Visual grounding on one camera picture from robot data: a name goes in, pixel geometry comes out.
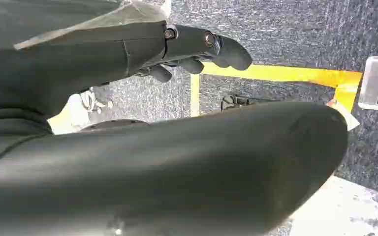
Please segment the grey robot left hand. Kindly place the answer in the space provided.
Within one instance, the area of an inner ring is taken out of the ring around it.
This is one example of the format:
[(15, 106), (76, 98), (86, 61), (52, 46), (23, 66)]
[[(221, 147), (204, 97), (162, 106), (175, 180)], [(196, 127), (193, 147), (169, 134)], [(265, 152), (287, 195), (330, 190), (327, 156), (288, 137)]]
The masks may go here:
[(238, 70), (235, 40), (164, 21), (74, 30), (0, 50), (0, 236), (259, 236), (333, 174), (347, 123), (313, 102), (265, 102), (55, 135), (68, 98), (201, 58)]

